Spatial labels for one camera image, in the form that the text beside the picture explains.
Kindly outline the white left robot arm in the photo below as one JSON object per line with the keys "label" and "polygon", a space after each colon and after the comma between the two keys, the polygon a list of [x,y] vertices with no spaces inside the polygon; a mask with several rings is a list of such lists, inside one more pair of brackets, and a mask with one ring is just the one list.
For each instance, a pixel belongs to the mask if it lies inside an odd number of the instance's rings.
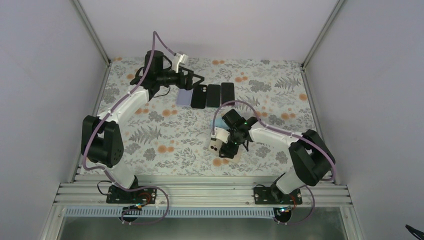
{"label": "white left robot arm", "polygon": [[[192,90],[205,78],[183,65],[188,57],[175,53],[169,59],[163,52],[149,50],[144,66],[139,68],[130,82],[127,92],[106,111],[93,116],[87,115],[82,121],[81,154],[85,170],[101,169],[111,183],[119,188],[119,196],[131,203],[139,197],[136,176],[121,161],[124,153],[121,126],[135,111],[154,98],[161,87],[176,86]],[[88,167],[86,161],[95,164]]]}

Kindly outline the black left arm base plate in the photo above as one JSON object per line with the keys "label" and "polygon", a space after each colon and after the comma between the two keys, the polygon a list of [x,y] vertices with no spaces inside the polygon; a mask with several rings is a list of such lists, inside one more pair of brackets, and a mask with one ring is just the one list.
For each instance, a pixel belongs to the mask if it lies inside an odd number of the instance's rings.
{"label": "black left arm base plate", "polygon": [[155,204],[157,190],[155,188],[146,188],[138,191],[124,191],[121,188],[112,185],[108,189],[107,204]]}

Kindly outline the beige phone case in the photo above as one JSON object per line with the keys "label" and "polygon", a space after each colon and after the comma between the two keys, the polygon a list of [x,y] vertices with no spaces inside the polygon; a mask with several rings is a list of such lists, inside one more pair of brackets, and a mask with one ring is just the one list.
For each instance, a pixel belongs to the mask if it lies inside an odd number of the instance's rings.
{"label": "beige phone case", "polygon": [[[225,143],[219,140],[218,141],[210,140],[208,150],[212,152],[214,156],[219,157],[219,151],[223,144]],[[231,163],[238,164],[242,158],[242,151],[240,150],[240,147],[239,147],[238,153],[234,158],[224,158],[224,157],[220,157],[220,158],[227,159]]]}

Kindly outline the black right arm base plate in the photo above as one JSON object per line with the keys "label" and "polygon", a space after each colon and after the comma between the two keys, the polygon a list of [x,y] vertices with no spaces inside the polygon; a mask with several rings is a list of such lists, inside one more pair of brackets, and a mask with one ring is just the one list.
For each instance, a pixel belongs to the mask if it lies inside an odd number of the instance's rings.
{"label": "black right arm base plate", "polygon": [[253,198],[256,205],[301,205],[303,203],[300,189],[284,194],[277,188],[258,184],[253,188]]}

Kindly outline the black phone case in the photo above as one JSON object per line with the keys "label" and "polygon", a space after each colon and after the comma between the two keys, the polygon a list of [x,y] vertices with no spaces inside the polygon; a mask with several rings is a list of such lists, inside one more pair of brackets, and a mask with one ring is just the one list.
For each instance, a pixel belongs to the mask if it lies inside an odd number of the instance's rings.
{"label": "black phone case", "polygon": [[193,109],[205,109],[208,86],[199,84],[193,89],[190,106]]}

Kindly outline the magenta smartphone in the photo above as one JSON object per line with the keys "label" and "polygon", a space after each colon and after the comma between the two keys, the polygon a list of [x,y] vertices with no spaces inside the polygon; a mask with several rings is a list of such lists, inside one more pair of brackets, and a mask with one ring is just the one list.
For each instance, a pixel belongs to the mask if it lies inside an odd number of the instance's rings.
{"label": "magenta smartphone", "polygon": [[221,83],[221,104],[235,100],[235,86],[232,82]]}

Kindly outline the lilac phone case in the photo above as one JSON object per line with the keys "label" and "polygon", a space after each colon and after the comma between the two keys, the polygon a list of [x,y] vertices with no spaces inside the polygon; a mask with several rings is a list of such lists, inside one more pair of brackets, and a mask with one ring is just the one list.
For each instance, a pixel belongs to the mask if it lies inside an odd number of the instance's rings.
{"label": "lilac phone case", "polygon": [[193,90],[186,90],[186,89],[179,89],[177,98],[176,98],[176,105],[177,106],[183,106],[183,107],[189,107],[191,105]]}

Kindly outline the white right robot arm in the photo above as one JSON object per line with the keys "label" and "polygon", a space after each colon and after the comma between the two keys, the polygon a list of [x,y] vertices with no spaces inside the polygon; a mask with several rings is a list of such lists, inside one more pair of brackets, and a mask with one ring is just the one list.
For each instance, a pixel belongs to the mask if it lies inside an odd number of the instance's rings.
{"label": "white right robot arm", "polygon": [[288,155],[292,168],[266,188],[278,204],[284,203],[301,187],[316,186],[336,166],[323,139],[312,129],[289,132],[268,125],[256,116],[246,119],[234,109],[225,113],[222,120],[227,127],[214,125],[210,133],[210,147],[221,158],[233,159],[240,146],[248,150],[250,143],[269,145]]}

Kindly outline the dark teal smartphone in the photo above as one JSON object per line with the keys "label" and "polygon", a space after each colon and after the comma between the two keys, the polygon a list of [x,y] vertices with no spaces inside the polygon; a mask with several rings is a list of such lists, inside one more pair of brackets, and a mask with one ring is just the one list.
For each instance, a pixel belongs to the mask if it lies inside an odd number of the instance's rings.
{"label": "dark teal smartphone", "polygon": [[206,91],[206,107],[218,108],[221,105],[221,86],[209,84]]}

